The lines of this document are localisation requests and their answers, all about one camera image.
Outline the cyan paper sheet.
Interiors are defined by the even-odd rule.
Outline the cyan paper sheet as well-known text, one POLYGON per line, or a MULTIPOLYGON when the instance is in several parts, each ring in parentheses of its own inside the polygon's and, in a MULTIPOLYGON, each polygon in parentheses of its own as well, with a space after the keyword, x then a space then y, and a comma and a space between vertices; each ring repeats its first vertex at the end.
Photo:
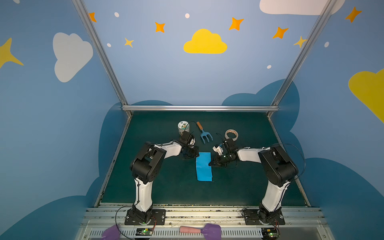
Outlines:
POLYGON ((200 182, 211 182, 213 180, 211 162, 211 153, 199 153, 196 158, 197 179, 200 182))

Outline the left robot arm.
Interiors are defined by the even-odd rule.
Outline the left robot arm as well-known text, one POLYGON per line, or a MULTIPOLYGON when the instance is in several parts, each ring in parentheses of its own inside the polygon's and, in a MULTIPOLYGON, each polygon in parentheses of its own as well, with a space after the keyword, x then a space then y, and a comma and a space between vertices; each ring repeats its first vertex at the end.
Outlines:
POLYGON ((193 134, 183 132, 179 140, 165 144, 145 142, 130 169, 135 181, 136 199, 128 210, 125 225, 153 225, 152 219, 165 215, 164 210, 153 213, 152 189, 164 159, 182 155, 184 159, 197 158, 199 147, 193 134))

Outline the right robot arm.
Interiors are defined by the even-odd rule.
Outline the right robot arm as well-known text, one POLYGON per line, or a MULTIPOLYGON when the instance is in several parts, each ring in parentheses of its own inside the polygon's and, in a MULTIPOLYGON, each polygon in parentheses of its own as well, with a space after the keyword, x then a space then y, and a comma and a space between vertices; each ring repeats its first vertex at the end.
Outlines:
POLYGON ((298 167, 279 144, 267 148, 238 148, 232 139, 213 147, 216 155, 209 166, 225 167, 233 161, 253 162, 263 166, 268 179, 264 198, 257 210, 242 209, 247 225, 285 225, 282 213, 284 195, 299 174, 298 167))

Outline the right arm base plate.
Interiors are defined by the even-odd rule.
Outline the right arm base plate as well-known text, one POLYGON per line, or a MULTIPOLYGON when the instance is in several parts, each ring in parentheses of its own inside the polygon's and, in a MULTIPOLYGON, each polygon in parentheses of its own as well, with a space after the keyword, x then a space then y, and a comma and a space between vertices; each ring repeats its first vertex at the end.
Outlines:
POLYGON ((241 215, 245 219, 246 225, 285 225, 285 219, 281 208, 274 212, 268 212, 265 209, 247 209, 241 210, 241 215))

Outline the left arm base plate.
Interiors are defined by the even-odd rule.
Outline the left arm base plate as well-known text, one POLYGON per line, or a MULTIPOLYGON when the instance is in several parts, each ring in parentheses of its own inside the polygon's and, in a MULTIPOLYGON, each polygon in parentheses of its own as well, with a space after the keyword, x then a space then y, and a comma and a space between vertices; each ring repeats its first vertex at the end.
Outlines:
POLYGON ((124 224, 126 226, 154 226, 164 225, 166 217, 166 210, 148 210, 147 212, 142 212, 139 210, 129 210, 124 224))

